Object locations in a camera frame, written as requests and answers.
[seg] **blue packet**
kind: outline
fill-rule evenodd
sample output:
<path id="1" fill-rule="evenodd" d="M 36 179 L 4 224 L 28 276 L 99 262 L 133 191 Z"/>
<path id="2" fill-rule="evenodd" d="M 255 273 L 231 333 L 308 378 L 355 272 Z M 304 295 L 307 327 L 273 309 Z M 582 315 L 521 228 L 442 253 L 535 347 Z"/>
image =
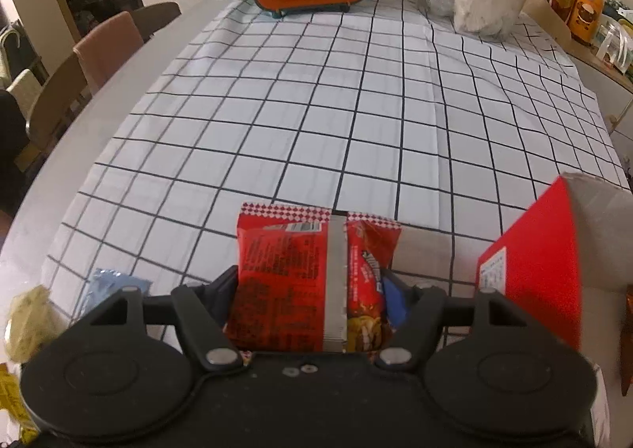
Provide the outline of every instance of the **blue packet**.
<path id="1" fill-rule="evenodd" d="M 136 276 L 121 273 L 114 270 L 94 270 L 93 276 L 88 284 L 88 290 L 79 309 L 79 317 L 92 311 L 103 300 L 109 298 L 119 289 L 127 286 L 139 288 L 143 296 L 150 292 L 151 282 Z"/>

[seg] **food label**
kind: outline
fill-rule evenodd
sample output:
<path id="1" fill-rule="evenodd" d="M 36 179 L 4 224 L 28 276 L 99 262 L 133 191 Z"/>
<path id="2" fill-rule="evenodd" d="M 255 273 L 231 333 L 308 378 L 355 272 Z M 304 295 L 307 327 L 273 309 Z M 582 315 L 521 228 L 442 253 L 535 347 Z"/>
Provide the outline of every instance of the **food label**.
<path id="1" fill-rule="evenodd" d="M 506 293 L 506 254 L 503 247 L 479 267 L 479 288 L 492 287 Z"/>
<path id="2" fill-rule="evenodd" d="M 326 226 L 243 231 L 229 338 L 249 350 L 321 351 L 326 257 Z"/>

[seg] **brown chair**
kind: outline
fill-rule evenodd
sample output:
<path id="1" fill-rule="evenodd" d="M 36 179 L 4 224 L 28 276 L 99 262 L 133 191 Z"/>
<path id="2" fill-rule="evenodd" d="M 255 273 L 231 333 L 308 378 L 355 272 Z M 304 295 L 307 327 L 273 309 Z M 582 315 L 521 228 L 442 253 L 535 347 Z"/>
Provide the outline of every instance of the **brown chair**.
<path id="1" fill-rule="evenodd" d="M 133 10 L 131 14 L 143 41 L 148 42 L 152 34 L 180 16 L 180 7 L 173 1 L 165 1 Z"/>
<path id="2" fill-rule="evenodd" d="M 42 152 L 52 150 L 80 112 L 73 111 L 72 104 L 77 101 L 80 107 L 85 105 L 81 92 L 86 86 L 87 81 L 75 53 L 46 80 L 27 118 L 27 135 Z"/>
<path id="3" fill-rule="evenodd" d="M 97 25 L 75 44 L 81 69 L 94 95 L 143 46 L 143 38 L 129 12 Z"/>

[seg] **orange jar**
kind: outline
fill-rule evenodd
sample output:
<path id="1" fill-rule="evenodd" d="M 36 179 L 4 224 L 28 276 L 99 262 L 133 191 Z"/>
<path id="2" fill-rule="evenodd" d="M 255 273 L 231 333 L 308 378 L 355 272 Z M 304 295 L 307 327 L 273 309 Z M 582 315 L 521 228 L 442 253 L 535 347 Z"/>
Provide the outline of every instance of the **orange jar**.
<path id="1" fill-rule="evenodd" d="M 605 0 L 576 0 L 567 25 L 572 37 L 582 44 L 591 44 L 596 35 Z"/>

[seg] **blue item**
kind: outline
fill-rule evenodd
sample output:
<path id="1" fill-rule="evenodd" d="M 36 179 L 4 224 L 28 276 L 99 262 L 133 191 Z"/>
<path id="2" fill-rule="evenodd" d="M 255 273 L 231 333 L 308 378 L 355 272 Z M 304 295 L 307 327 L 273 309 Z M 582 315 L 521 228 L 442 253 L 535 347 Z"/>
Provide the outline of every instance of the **blue item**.
<path id="1" fill-rule="evenodd" d="M 382 286 L 385 293 L 385 306 L 387 308 L 387 320 L 389 324 L 398 329 L 405 321 L 408 307 L 404 297 L 404 288 L 398 286 L 390 276 L 394 276 L 391 272 L 383 273 Z"/>
<path id="2" fill-rule="evenodd" d="M 96 269 L 81 303 L 80 317 L 92 311 L 103 300 L 109 298 L 118 290 L 127 286 L 137 287 L 143 296 L 147 296 L 150 292 L 151 282 L 119 271 Z"/>

